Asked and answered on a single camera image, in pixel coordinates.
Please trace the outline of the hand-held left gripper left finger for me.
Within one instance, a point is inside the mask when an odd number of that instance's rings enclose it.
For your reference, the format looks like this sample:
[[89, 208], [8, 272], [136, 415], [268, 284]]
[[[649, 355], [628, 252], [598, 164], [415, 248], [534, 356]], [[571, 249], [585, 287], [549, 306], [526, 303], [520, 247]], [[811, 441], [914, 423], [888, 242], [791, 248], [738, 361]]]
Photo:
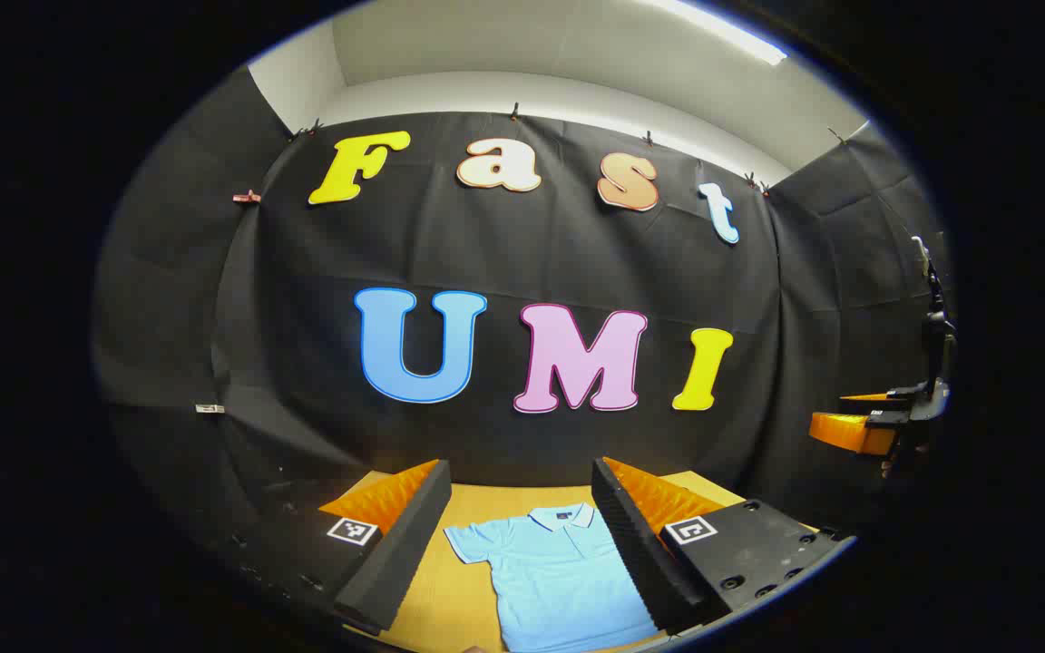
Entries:
[[230, 537], [230, 560], [305, 621], [393, 627], [444, 509], [451, 466], [433, 459], [332, 502], [282, 502]]

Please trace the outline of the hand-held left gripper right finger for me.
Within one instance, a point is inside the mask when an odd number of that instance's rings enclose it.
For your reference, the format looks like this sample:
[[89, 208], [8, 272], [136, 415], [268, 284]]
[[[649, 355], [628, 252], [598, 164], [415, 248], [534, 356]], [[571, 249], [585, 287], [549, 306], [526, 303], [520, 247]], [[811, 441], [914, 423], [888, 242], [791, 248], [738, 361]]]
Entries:
[[602, 456], [593, 500], [657, 628], [723, 627], [796, 590], [855, 544], [766, 502], [723, 504]]

